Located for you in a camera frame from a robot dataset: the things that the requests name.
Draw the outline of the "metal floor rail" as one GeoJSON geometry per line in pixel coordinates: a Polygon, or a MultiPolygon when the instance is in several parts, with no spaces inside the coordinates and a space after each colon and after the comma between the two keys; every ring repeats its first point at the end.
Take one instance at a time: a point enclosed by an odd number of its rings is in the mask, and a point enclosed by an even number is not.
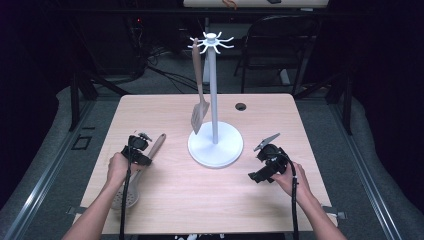
{"type": "Polygon", "coordinates": [[[71,107],[59,104],[59,110],[33,161],[27,164],[23,178],[0,210],[0,240],[22,240],[38,209],[43,204],[65,163],[65,156],[78,138],[96,102],[81,105],[80,120],[69,131],[71,107]]]}
{"type": "Polygon", "coordinates": [[[371,207],[376,215],[380,226],[387,240],[403,240],[399,229],[397,228],[392,215],[389,213],[388,207],[382,198],[380,191],[366,165],[366,162],[360,153],[360,150],[352,135],[345,130],[342,122],[342,113],[337,105],[330,104],[329,109],[336,121],[336,125],[341,132],[345,142],[347,143],[351,154],[353,155],[353,165],[359,176],[361,184],[370,201],[371,207]]]}

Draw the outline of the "person's left hand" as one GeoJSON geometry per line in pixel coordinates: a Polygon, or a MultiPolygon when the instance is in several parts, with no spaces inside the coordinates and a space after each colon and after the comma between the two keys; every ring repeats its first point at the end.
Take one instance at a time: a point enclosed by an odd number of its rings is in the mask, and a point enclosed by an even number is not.
{"type": "Polygon", "coordinates": [[[143,166],[129,163],[121,153],[116,152],[109,161],[106,185],[119,188],[126,179],[127,171],[133,173],[142,169],[143,166]]]}

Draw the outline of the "black frame stand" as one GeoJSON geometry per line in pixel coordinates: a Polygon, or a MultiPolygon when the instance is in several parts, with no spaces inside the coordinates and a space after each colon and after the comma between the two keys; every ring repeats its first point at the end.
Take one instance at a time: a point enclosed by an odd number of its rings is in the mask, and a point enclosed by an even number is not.
{"type": "Polygon", "coordinates": [[[89,101],[95,101],[99,94],[94,84],[100,84],[112,92],[124,96],[129,92],[107,81],[105,78],[94,74],[91,71],[76,72],[70,80],[70,99],[71,99],[71,125],[69,131],[72,132],[80,121],[80,97],[82,93],[84,98],[89,101]]]}
{"type": "Polygon", "coordinates": [[[343,98],[343,108],[341,115],[342,126],[348,135],[352,134],[351,130],[351,112],[352,112],[352,89],[353,79],[347,72],[336,73],[325,80],[312,84],[305,90],[296,93],[295,99],[302,99],[319,90],[320,88],[330,85],[325,100],[328,104],[337,104],[340,98],[343,98]]]}

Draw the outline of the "beige slotted spatula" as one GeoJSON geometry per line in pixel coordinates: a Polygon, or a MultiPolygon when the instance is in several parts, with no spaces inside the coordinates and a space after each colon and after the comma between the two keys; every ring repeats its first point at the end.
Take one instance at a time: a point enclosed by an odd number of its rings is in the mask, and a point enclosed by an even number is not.
{"type": "Polygon", "coordinates": [[[191,125],[195,134],[198,134],[203,124],[204,116],[207,114],[210,103],[207,102],[203,95],[203,75],[201,66],[201,56],[198,47],[198,39],[193,40],[192,45],[192,60],[195,73],[195,79],[197,84],[199,102],[194,105],[191,125]]]}

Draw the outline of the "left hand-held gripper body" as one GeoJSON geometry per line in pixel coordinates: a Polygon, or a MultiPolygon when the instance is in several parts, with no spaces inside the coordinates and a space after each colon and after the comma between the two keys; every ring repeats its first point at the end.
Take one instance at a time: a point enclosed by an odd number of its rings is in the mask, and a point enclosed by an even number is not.
{"type": "Polygon", "coordinates": [[[130,135],[128,137],[127,144],[121,153],[125,157],[134,157],[141,155],[142,152],[149,146],[152,139],[145,133],[139,133],[137,135],[130,135]]]}

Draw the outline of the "person's right hand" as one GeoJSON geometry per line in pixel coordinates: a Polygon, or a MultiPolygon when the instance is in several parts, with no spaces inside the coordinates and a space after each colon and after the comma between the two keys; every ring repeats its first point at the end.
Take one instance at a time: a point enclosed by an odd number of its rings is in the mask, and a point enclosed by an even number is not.
{"type": "Polygon", "coordinates": [[[296,194],[296,202],[302,206],[311,196],[311,190],[303,167],[294,162],[283,174],[274,174],[271,178],[289,196],[296,194]]]}

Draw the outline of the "beige perforated skimmer spoon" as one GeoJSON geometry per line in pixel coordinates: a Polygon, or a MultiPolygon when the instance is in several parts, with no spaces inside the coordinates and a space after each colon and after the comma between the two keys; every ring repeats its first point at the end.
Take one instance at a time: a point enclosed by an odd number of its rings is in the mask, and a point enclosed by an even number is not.
{"type": "MultiPolygon", "coordinates": [[[[153,144],[152,148],[149,150],[149,153],[145,156],[148,156],[151,160],[153,160],[153,157],[156,155],[156,153],[161,148],[162,144],[164,143],[166,139],[165,134],[161,134],[158,139],[153,144]]],[[[131,161],[134,158],[140,158],[143,156],[143,152],[141,155],[134,156],[134,157],[126,157],[129,158],[131,161]]],[[[120,189],[118,190],[117,194],[115,195],[113,202],[112,202],[112,209],[120,209],[122,207],[122,201],[125,201],[125,205],[127,208],[132,207],[139,199],[139,180],[141,178],[142,171],[136,171],[135,173],[132,173],[129,178],[129,182],[127,184],[123,184],[120,189]]]]}

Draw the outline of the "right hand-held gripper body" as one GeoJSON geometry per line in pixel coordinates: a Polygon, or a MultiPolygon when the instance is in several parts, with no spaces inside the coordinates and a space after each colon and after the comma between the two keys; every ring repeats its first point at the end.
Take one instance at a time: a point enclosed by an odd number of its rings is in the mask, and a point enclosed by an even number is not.
{"type": "Polygon", "coordinates": [[[288,155],[284,150],[272,144],[272,141],[279,136],[279,133],[263,139],[255,148],[258,151],[257,158],[265,163],[270,171],[269,175],[277,172],[284,173],[288,163],[288,155]]]}

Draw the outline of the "black folding chair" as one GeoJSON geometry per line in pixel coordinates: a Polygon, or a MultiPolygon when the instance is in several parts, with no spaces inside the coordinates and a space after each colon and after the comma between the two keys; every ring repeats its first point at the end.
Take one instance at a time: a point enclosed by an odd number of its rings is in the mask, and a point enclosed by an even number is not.
{"type": "Polygon", "coordinates": [[[311,16],[265,16],[254,22],[243,37],[241,57],[234,74],[242,69],[241,92],[248,70],[295,69],[292,94],[296,93],[308,45],[319,27],[311,16]]]}

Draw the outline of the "white utensil stand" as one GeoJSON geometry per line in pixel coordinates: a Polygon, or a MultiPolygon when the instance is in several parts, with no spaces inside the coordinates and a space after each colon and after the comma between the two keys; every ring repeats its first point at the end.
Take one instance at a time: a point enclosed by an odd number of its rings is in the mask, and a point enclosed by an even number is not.
{"type": "Polygon", "coordinates": [[[198,40],[200,56],[208,53],[210,77],[210,103],[207,114],[198,134],[192,132],[188,138],[191,157],[208,168],[224,168],[234,163],[241,155],[244,142],[240,131],[229,123],[218,120],[218,92],[216,77],[216,55],[219,47],[229,49],[228,42],[233,38],[221,40],[221,32],[203,33],[204,39],[198,40]]]}

